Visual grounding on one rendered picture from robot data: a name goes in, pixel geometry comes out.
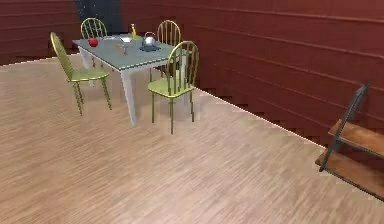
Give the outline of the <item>green spindle-back chair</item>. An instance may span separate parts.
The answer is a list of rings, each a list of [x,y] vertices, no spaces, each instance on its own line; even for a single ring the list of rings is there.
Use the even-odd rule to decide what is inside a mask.
[[[98,18],[86,18],[82,21],[80,31],[84,39],[107,36],[105,24]]]
[[[109,73],[98,68],[81,68],[75,69],[67,55],[67,52],[62,44],[61,39],[55,32],[50,33],[50,41],[53,50],[61,64],[62,69],[66,74],[66,81],[72,84],[74,95],[77,101],[77,107],[80,114],[83,114],[82,105],[84,104],[83,96],[80,89],[81,82],[100,80],[103,87],[104,96],[106,98],[109,109],[112,109],[111,98],[109,96],[106,78]]]
[[[176,46],[181,42],[181,39],[182,35],[177,23],[172,20],[164,20],[158,26],[155,45],[164,43]]]
[[[152,95],[159,95],[169,100],[170,132],[174,132],[174,102],[178,97],[188,94],[190,103],[191,120],[194,121],[193,90],[199,67],[199,49],[192,41],[183,41],[171,51],[165,65],[165,76],[148,83],[148,90]]]

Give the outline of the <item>white table with grey top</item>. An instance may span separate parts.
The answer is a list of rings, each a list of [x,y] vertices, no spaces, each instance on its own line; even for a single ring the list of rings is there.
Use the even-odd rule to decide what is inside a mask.
[[[73,43],[78,46],[85,68],[91,67],[88,59],[94,57],[120,73],[131,124],[135,125],[136,114],[132,75],[142,70],[166,65],[168,57],[173,50],[173,46],[160,44],[159,50],[144,52],[140,50],[142,37],[139,37],[137,40],[130,43],[124,43],[118,36],[113,40],[99,40],[97,47],[91,47],[86,39],[74,40]],[[127,46],[126,55],[119,52],[119,49],[116,47],[117,44],[124,44]]]

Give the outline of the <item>silver kettle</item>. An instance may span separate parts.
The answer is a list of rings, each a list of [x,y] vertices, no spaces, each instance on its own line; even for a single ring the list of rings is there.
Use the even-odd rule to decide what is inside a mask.
[[[146,32],[142,41],[142,46],[140,49],[145,52],[157,51],[159,47],[156,45],[156,40],[154,38],[154,32]]]

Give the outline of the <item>dark window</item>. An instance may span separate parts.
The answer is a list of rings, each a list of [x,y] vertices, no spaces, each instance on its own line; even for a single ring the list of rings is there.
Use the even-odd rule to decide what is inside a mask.
[[[109,34],[123,31],[120,13],[120,0],[74,0],[80,21],[98,18],[106,26]]]

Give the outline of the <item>wooden shelf with black frame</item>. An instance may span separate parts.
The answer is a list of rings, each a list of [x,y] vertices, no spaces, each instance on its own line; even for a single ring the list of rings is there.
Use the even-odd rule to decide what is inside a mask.
[[[384,134],[352,122],[367,90],[365,82],[352,96],[344,116],[328,131],[332,141],[315,163],[384,202]]]

